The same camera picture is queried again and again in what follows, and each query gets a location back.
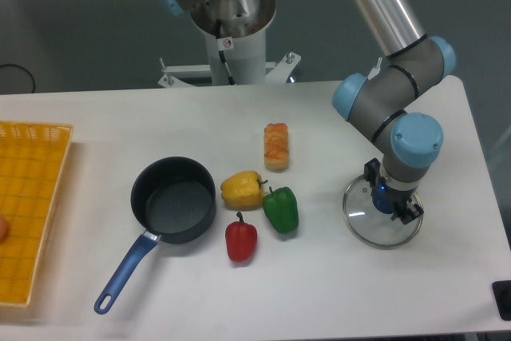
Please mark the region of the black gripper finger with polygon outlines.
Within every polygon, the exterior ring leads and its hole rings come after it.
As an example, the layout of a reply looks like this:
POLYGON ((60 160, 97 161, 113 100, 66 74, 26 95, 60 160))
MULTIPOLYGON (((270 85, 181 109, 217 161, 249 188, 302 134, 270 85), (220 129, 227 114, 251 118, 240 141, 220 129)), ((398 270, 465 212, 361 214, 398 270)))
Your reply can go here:
POLYGON ((416 202, 415 200, 409 199, 406 202, 406 207, 404 208, 404 213, 402 217, 403 224, 409 224, 417 218, 421 218, 423 215, 422 206, 416 202))
POLYGON ((391 216, 392 220, 400 220, 403 221, 406 219, 406 210, 407 210, 407 204, 403 203, 402 201, 395 201, 392 204, 393 213, 391 216))

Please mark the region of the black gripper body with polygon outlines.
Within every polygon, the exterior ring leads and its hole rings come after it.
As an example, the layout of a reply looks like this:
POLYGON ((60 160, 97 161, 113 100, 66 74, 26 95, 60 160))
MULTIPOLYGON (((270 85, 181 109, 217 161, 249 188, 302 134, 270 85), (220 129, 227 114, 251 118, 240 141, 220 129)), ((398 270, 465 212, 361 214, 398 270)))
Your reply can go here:
POLYGON ((406 203, 414 198, 417 181, 404 182, 393 178, 378 159, 364 165, 363 179, 369 183, 373 205, 380 212, 393 212, 395 201, 406 203))

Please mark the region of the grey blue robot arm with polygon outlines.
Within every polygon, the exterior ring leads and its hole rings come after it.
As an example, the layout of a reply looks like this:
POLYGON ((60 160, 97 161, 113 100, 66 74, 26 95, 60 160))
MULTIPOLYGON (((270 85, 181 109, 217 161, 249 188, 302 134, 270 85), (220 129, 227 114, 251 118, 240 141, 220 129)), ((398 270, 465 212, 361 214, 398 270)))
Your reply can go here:
MULTIPOLYGON (((408 224, 423 214, 412 196, 438 157, 443 132, 432 117, 406 108, 451 74, 457 59, 445 39, 426 34, 407 0, 355 1, 388 65, 370 76, 347 77, 332 104, 382 153, 363 173, 374 206, 408 224)), ((171 14, 189 12, 203 33, 214 85, 270 81, 265 32, 275 17, 275 0, 162 2, 171 14)))

